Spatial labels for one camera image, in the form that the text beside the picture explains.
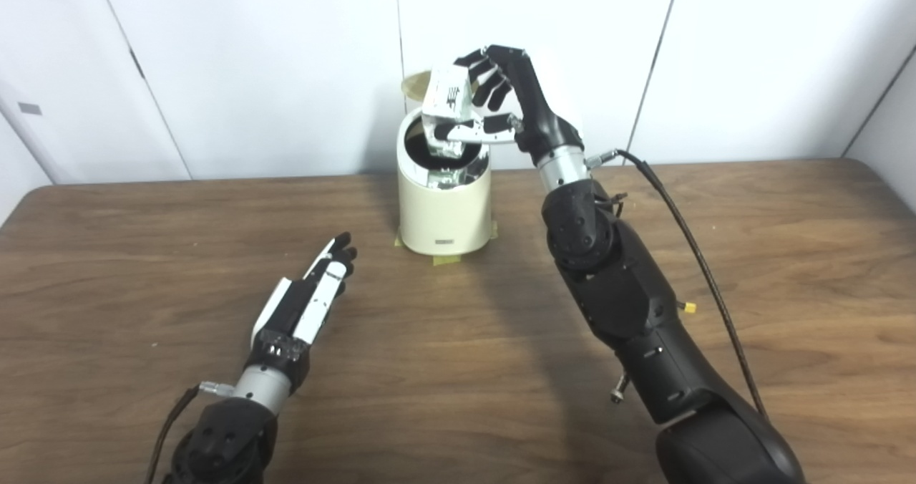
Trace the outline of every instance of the robotic arm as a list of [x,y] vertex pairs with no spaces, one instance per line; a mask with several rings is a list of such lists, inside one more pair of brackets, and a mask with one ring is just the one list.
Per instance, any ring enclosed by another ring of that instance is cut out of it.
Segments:
[[[177,444],[171,472],[174,484],[258,484],[271,461],[277,439],[277,416],[286,399],[308,375],[308,351],[324,324],[331,302],[346,288],[356,249],[347,247],[350,233],[331,239],[300,281],[281,279],[252,330],[251,351],[235,386],[200,383],[199,389],[223,397],[200,413],[194,429]],[[174,416],[193,398],[189,389]],[[152,482],[157,441],[147,483]]]
[[[613,199],[589,171],[601,161],[586,164],[579,132],[553,112],[529,55],[490,46],[455,65],[467,67],[470,79],[489,74],[475,105],[489,102],[497,111],[515,90],[522,117],[504,124],[547,188],[547,247],[592,333],[614,350],[653,421],[670,423],[656,442],[668,482],[804,483],[785,439],[693,343],[674,290],[637,233],[602,206]],[[648,165],[630,158],[660,190]]]

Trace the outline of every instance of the robot finger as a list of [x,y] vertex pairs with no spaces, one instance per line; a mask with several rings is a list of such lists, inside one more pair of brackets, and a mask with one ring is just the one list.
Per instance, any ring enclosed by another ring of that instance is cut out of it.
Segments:
[[493,70],[493,67],[494,67],[493,62],[491,62],[488,59],[485,59],[484,61],[471,67],[471,70],[469,70],[467,73],[468,79],[470,79],[471,82],[474,82],[475,80],[477,80],[478,77],[481,77],[484,74],[488,73],[490,70]]
[[484,106],[487,103],[487,100],[490,99],[493,89],[497,88],[497,85],[503,82],[503,77],[496,73],[490,75],[487,78],[486,82],[480,84],[477,87],[477,92],[474,93],[474,99],[471,100],[472,105],[474,106]]
[[490,103],[487,105],[487,108],[490,108],[490,112],[499,110],[504,100],[506,100],[506,96],[510,95],[510,92],[512,92],[512,86],[508,82],[500,83],[500,86],[497,86],[497,88],[493,90],[493,95],[490,96]]
[[340,251],[341,249],[344,249],[344,247],[347,247],[347,245],[350,244],[350,240],[351,240],[350,232],[341,233],[341,235],[334,237],[334,242],[331,244],[331,247],[330,249],[328,249],[328,252],[334,253],[334,252]]
[[472,53],[468,53],[460,59],[455,60],[455,65],[460,65],[462,67],[471,67],[475,63],[482,61],[487,58],[487,55],[484,54],[483,49],[475,50]]

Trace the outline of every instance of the screw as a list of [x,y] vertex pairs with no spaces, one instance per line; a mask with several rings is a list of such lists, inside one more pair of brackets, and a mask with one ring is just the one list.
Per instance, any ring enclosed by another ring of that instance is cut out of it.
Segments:
[[611,402],[621,403],[624,400],[624,391],[629,386],[629,375],[624,373],[618,380],[618,385],[614,386],[611,392]]

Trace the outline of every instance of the silver cylindrical joint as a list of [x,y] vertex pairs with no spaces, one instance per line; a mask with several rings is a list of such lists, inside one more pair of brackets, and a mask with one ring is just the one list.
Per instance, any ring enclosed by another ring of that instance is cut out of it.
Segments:
[[540,181],[544,183],[548,193],[567,183],[591,178],[588,168],[585,167],[585,154],[575,145],[557,147],[552,153],[537,161],[537,170],[540,172]]
[[279,415],[289,396],[289,379],[282,371],[267,366],[249,366],[235,384],[233,398],[245,398],[260,403]]

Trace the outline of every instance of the wooden table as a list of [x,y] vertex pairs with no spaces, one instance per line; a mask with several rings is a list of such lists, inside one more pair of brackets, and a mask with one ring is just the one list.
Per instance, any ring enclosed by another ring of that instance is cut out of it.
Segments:
[[[868,168],[658,168],[813,484],[916,481],[916,218]],[[632,168],[625,217],[714,366],[745,389],[677,227]],[[180,393],[235,382],[281,276],[353,232],[348,291],[281,417],[268,483],[662,483],[658,431],[544,246],[533,170],[497,172],[500,236],[460,263],[395,247],[389,176],[48,187],[0,229],[0,480],[140,482]],[[202,396],[163,453],[193,426]],[[164,465],[160,466],[160,477]]]

